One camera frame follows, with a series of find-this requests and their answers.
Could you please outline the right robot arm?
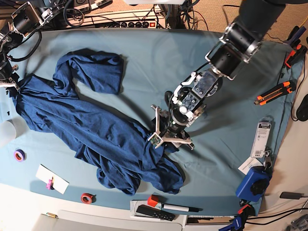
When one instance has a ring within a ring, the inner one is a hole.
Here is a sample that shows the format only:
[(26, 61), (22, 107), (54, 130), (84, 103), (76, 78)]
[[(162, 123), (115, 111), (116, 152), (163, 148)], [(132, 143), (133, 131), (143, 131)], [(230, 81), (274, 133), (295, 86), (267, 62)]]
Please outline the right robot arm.
[[(20, 87), (17, 85), (18, 65), (11, 62), (22, 62), (32, 56), (38, 48), (42, 34), (40, 29), (49, 23), (63, 9), (64, 0), (28, 0), (12, 14), (12, 21), (0, 31), (0, 86), (2, 88)], [(38, 41), (31, 52), (22, 58), (13, 58), (8, 53), (22, 45), (27, 39), (38, 33)]]

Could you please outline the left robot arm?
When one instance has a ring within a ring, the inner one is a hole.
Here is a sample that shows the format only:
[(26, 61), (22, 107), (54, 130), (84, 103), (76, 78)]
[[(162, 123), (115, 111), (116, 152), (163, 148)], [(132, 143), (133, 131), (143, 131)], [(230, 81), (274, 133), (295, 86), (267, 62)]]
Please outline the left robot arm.
[(239, 65), (251, 60), (287, 4), (286, 0), (241, 2), (238, 16), (227, 24), (217, 44), (205, 56), (210, 67), (205, 71), (199, 67), (173, 92), (165, 92), (167, 110), (151, 106), (155, 110), (155, 131), (148, 141), (156, 149), (166, 143), (194, 148), (185, 128), (204, 112), (205, 98), (221, 88), (223, 78), (234, 80)]

